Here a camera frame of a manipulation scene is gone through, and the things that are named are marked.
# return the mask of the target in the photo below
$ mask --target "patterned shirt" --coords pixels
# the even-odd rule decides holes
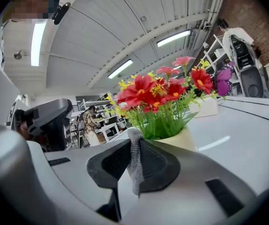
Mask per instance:
[[[99,125],[99,123],[94,122],[93,115],[91,114],[90,111],[86,111],[83,114],[83,121],[84,121],[84,124],[85,124],[84,132],[86,134],[89,134],[89,132],[94,132],[95,127]]]

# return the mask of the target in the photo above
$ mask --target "ceiling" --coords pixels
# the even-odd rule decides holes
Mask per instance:
[[[75,0],[58,26],[47,24],[41,46],[46,53],[41,54],[39,67],[30,66],[30,56],[13,58],[13,53],[24,47],[30,51],[34,25],[13,23],[6,27],[5,42],[17,42],[5,49],[5,71],[18,88],[26,83],[23,78],[28,80],[30,86],[23,86],[24,93],[30,93],[36,84],[38,89],[32,93],[46,95],[114,91],[121,79],[171,66],[180,56],[195,56],[208,33],[200,27],[210,20],[209,9],[217,11],[221,1]],[[187,29],[195,34],[157,47],[157,41]],[[15,30],[22,36],[15,36]],[[128,59],[133,64],[120,78],[109,79]]]

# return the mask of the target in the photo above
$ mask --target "white vase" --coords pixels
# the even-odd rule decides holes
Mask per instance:
[[[191,134],[190,130],[187,128],[187,126],[182,128],[182,130],[173,137],[159,139],[156,141],[161,142],[161,143],[163,142],[163,143],[166,143],[169,145],[173,145],[173,146],[176,146],[179,148],[188,149],[191,151],[197,151],[195,144],[194,144],[192,134]]]
[[[199,117],[206,117],[206,116],[212,116],[218,114],[218,104],[215,99],[212,97],[205,97],[204,101],[202,99],[197,99],[196,100],[199,104],[195,103],[190,103],[189,109],[191,113],[197,113],[194,118],[199,118]]]

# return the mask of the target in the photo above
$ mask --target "white desk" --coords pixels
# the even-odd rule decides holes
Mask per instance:
[[[117,123],[113,123],[113,124],[110,124],[110,125],[107,125],[107,126],[103,126],[103,127],[101,127],[100,129],[95,130],[95,133],[100,133],[100,132],[102,132],[103,135],[104,135],[104,137],[105,137],[106,142],[109,142],[110,140],[109,140],[109,138],[108,138],[108,136],[107,136],[107,134],[106,134],[106,130],[108,130],[108,129],[110,129],[110,128],[113,128],[113,127],[115,127],[115,129],[116,129],[116,131],[117,131],[117,136],[119,136],[120,131],[119,131],[118,127],[117,127]]]
[[[246,182],[256,194],[269,188],[269,99],[218,99],[218,114],[188,127],[198,151]],[[127,130],[114,140],[127,139]]]

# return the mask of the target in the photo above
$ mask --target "gray knitted fabric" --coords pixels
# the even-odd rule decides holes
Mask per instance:
[[[140,183],[144,181],[140,150],[140,140],[143,138],[143,133],[136,128],[129,128],[127,134],[131,141],[131,161],[127,171],[133,181],[133,193],[139,195]]]

